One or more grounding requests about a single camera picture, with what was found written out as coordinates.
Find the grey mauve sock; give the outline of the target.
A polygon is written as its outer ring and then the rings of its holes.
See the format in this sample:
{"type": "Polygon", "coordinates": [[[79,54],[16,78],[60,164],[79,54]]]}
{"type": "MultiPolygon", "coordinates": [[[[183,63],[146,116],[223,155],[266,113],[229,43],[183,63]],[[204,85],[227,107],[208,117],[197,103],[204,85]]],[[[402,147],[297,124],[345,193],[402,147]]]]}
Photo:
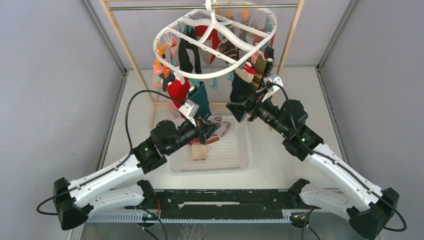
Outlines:
{"type": "Polygon", "coordinates": [[[220,127],[207,139],[205,145],[213,144],[223,138],[231,129],[232,124],[229,121],[223,121],[222,116],[216,116],[210,120],[213,123],[220,124],[220,127]]]}

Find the red and beige sock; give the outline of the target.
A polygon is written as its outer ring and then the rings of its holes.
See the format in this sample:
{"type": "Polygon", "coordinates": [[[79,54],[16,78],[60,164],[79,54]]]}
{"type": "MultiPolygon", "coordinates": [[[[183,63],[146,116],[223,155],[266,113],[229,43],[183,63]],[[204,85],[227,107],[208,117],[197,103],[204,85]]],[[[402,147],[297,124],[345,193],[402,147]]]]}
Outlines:
{"type": "Polygon", "coordinates": [[[208,147],[207,145],[201,144],[198,140],[193,140],[189,144],[190,149],[190,158],[193,161],[204,161],[208,157],[208,147]]]}

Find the dark teal sock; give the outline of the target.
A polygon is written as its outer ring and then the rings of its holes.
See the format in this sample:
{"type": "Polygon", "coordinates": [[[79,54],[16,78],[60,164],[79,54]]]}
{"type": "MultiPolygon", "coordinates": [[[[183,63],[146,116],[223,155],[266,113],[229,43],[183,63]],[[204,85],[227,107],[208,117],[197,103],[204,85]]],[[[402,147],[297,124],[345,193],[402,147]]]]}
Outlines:
{"type": "Polygon", "coordinates": [[[211,115],[210,103],[203,81],[199,82],[199,86],[190,87],[187,97],[198,105],[197,114],[200,117],[207,119],[211,115]]]}

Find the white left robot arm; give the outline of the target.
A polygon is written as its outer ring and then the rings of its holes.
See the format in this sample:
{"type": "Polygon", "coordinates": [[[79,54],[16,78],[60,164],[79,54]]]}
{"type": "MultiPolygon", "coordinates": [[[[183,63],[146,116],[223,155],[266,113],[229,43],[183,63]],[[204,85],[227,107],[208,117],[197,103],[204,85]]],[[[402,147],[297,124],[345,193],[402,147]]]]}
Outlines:
{"type": "Polygon", "coordinates": [[[129,154],[115,163],[85,177],[67,180],[62,177],[53,183],[57,195],[53,204],[62,230],[82,225],[97,213],[126,206],[153,207],[157,196],[152,185],[143,180],[130,187],[116,187],[136,180],[167,162],[166,157],[194,140],[207,141],[220,127],[217,121],[195,117],[176,126],[162,120],[150,131],[150,136],[129,154]]]}

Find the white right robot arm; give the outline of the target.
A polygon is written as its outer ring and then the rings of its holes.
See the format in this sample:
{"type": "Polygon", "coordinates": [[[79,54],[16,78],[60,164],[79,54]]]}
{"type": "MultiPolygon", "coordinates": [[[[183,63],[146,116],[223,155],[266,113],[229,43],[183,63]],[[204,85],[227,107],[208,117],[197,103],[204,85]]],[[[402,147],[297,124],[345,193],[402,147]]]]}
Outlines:
{"type": "Polygon", "coordinates": [[[305,204],[327,210],[347,220],[361,237],[374,240],[397,212],[399,193],[370,182],[340,159],[324,140],[306,125],[308,114],[299,100],[288,99],[281,107],[270,99],[251,96],[244,102],[230,102],[226,107],[238,122],[248,113],[252,122],[262,120],[284,137],[283,146],[292,156],[314,167],[336,183],[341,194],[319,188],[299,179],[289,194],[295,208],[305,204]]]}

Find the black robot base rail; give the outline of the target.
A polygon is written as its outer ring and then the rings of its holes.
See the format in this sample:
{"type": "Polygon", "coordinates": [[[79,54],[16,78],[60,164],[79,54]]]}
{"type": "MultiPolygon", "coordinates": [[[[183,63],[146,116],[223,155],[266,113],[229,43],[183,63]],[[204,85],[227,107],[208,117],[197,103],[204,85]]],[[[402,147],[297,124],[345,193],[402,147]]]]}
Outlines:
{"type": "Polygon", "coordinates": [[[165,189],[147,197],[139,210],[157,210],[170,221],[288,221],[284,212],[309,206],[300,192],[309,180],[288,189],[165,189]]]}

